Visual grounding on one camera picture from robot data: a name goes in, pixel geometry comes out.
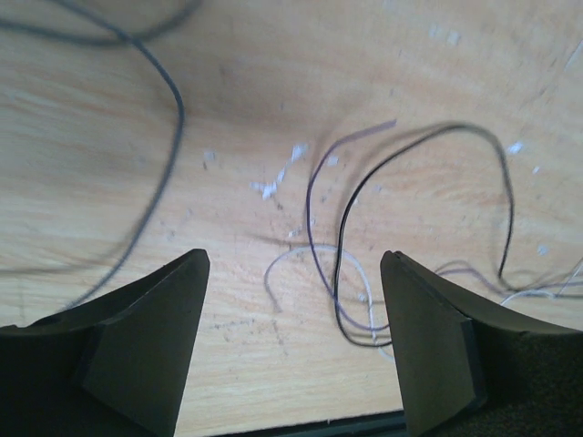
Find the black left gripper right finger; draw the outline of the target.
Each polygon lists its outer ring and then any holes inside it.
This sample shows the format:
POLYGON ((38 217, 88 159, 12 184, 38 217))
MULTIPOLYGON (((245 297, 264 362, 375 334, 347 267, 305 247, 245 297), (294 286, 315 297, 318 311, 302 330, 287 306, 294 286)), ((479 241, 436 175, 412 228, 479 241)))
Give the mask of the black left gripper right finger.
POLYGON ((437 276, 401 252, 380 263, 412 436, 579 436, 582 334, 437 276))

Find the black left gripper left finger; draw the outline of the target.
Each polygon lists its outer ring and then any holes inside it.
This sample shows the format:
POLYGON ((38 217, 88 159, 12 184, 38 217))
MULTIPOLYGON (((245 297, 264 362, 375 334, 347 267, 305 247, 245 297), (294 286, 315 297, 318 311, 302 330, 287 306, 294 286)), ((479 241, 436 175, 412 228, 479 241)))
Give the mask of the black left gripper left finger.
POLYGON ((122 288, 1 329, 4 436, 171 436, 210 274, 194 249, 122 288))

